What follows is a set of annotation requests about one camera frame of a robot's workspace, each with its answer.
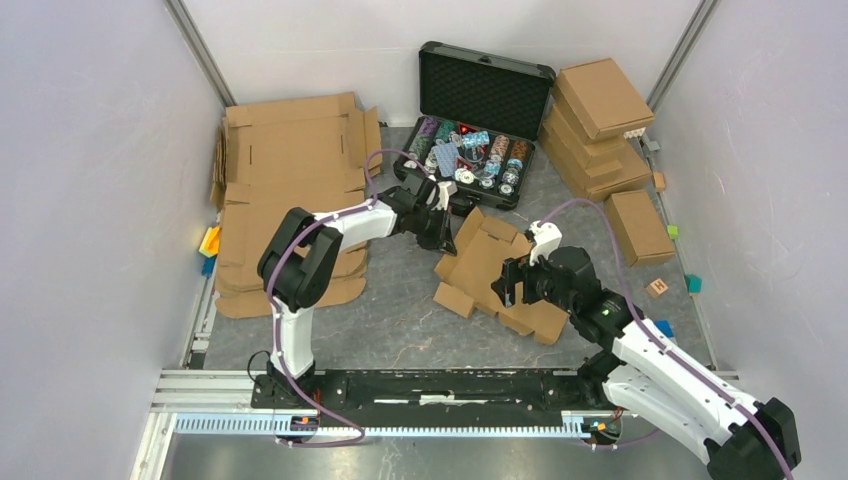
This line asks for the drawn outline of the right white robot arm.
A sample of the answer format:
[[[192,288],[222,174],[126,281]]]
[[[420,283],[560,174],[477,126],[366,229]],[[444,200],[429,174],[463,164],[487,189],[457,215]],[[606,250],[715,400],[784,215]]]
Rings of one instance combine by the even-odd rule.
[[[626,296],[602,286],[587,252],[560,247],[508,258],[492,290],[506,306],[544,301],[600,347],[579,370],[591,408],[608,403],[686,447],[713,479],[789,479],[801,461],[792,410],[762,402],[696,362]]]

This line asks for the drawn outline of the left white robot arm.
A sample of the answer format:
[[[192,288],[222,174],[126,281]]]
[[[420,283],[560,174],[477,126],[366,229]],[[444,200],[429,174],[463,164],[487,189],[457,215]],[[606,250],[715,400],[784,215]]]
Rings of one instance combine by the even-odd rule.
[[[315,307],[329,288],[339,254],[372,240],[410,233],[430,251],[455,255],[451,180],[409,174],[356,206],[326,213],[296,207],[285,215],[260,257],[257,273],[272,312],[270,365],[280,376],[275,392],[290,407],[314,394],[312,323]]]

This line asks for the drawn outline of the small folded cardboard box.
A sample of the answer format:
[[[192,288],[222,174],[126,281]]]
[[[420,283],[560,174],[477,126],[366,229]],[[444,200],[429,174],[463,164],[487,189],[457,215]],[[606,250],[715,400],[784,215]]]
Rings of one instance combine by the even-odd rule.
[[[614,193],[604,209],[628,266],[660,265],[675,256],[666,225],[645,190]]]

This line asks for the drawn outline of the large bottom cardboard box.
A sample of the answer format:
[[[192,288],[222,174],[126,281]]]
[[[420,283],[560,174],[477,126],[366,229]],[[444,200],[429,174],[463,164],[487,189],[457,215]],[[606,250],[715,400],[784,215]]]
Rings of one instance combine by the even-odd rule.
[[[652,179],[648,165],[628,143],[612,160],[593,167],[582,167],[559,136],[546,127],[542,128],[539,143],[576,197],[603,202],[614,193],[643,189]]]

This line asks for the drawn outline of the black poker chip case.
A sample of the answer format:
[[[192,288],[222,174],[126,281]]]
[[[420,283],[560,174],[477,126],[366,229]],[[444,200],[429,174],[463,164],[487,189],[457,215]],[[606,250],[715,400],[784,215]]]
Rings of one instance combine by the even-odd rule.
[[[555,71],[543,64],[428,41],[418,52],[419,111],[393,162],[399,180],[427,164],[456,182],[451,204],[517,207],[535,153]]]

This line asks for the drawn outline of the wooden letter H block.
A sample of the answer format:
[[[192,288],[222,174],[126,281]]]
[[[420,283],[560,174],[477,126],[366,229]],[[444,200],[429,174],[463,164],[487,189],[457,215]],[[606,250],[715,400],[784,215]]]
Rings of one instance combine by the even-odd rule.
[[[645,287],[646,293],[652,298],[659,298],[668,290],[669,286],[662,278],[655,279]]]

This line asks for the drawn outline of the stack of flat cardboard sheets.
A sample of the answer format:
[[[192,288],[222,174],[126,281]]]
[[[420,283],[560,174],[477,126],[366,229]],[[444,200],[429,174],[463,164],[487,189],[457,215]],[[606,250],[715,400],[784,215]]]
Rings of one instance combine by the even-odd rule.
[[[257,265],[286,213],[320,213],[365,199],[382,146],[376,108],[352,92],[227,108],[219,130],[211,203],[220,211],[216,308],[231,319],[267,316]]]

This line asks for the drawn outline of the small wooden cube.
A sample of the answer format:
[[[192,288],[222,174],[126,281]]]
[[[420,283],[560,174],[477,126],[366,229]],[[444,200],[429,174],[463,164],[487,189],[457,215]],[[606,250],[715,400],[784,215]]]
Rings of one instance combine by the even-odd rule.
[[[667,182],[665,179],[665,175],[661,172],[654,172],[652,175],[654,189],[656,193],[662,193],[667,188]]]

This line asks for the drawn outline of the teal block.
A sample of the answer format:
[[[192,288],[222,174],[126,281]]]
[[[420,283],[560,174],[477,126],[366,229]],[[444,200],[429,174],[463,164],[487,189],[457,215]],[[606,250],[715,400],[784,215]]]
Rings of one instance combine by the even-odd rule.
[[[690,295],[697,295],[701,293],[703,285],[701,277],[696,274],[685,274],[684,281]]]

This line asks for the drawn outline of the yellow orange block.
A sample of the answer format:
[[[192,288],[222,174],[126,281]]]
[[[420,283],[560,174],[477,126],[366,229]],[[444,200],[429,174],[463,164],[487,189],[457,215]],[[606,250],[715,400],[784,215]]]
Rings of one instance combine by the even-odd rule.
[[[208,227],[198,247],[198,252],[206,257],[212,258],[218,255],[220,248],[220,231],[219,226]]]

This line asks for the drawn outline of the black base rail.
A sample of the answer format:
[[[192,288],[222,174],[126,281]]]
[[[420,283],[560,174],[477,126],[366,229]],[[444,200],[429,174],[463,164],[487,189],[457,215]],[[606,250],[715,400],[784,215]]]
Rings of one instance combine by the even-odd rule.
[[[565,411],[624,412],[575,370],[328,369],[295,386],[281,373],[251,379],[251,407],[290,411],[297,426],[546,427],[559,425]]]

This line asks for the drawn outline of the blue block at left wall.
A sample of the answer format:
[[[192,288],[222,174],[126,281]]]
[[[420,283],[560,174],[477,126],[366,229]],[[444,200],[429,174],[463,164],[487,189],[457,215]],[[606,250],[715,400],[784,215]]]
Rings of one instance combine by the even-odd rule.
[[[215,265],[216,265],[216,260],[217,260],[216,256],[212,256],[212,257],[208,257],[208,258],[204,259],[202,267],[201,267],[201,275],[202,276],[209,278],[213,274],[214,269],[215,269]]]

